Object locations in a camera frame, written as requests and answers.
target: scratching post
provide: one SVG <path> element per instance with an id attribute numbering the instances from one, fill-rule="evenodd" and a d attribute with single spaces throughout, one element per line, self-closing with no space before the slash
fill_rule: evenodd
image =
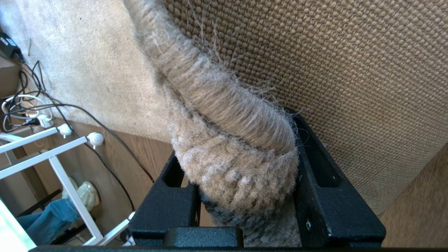
<path id="1" fill-rule="evenodd" d="M 284 114 L 195 47 L 159 0 L 124 2 L 169 103 L 176 156 L 215 224 L 240 227 L 245 246 L 297 246 L 298 158 Z"/>

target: bolt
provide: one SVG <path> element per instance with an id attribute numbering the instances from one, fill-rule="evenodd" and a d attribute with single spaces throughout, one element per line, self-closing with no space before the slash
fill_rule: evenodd
<path id="1" fill-rule="evenodd" d="M 311 232 L 311 222 L 309 219 L 306 219 L 306 229 L 308 230 L 308 232 Z"/>

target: blue jeans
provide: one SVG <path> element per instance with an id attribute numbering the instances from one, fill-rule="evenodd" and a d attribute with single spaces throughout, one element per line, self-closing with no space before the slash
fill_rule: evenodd
<path id="1" fill-rule="evenodd" d="M 49 245 L 79 218 L 70 199 L 50 202 L 41 213 L 17 218 L 17 221 L 37 246 Z"/>

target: beige rug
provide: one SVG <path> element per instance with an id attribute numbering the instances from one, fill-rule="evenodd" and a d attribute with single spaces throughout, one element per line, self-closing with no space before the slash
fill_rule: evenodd
<path id="1" fill-rule="evenodd" d="M 155 95 L 120 0 L 2 0 L 0 25 L 28 64 L 42 62 L 52 96 L 114 130 L 169 141 L 164 101 Z M 82 111 L 69 114 L 95 124 Z"/>
<path id="2" fill-rule="evenodd" d="M 189 37 L 201 30 L 193 8 L 242 81 L 270 83 L 301 112 L 376 213 L 448 141 L 443 0 L 166 3 Z M 53 96 L 114 130 L 168 141 L 164 101 L 119 0 L 2 0 L 0 24 L 29 63 L 42 61 Z"/>

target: sisal mat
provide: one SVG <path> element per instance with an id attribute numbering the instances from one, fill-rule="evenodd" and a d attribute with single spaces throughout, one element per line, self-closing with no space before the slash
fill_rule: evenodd
<path id="1" fill-rule="evenodd" d="M 446 1 L 165 0 L 182 32 L 308 121 L 375 213 L 448 140 Z"/>

